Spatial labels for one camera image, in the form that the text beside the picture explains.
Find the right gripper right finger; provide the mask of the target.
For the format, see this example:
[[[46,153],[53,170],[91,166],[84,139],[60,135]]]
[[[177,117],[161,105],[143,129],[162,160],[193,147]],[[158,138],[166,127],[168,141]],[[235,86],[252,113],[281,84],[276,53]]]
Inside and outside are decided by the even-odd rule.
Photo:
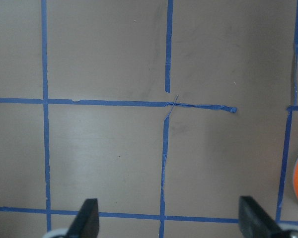
[[[298,238],[298,230],[282,229],[251,196],[240,196],[238,225],[245,238]]]

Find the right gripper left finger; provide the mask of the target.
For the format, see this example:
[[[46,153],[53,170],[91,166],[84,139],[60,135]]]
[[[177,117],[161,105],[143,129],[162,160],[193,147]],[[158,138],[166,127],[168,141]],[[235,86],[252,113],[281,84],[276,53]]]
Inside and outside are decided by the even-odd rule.
[[[44,238],[97,238],[99,234],[99,211],[97,198],[86,199],[68,229],[55,229]]]

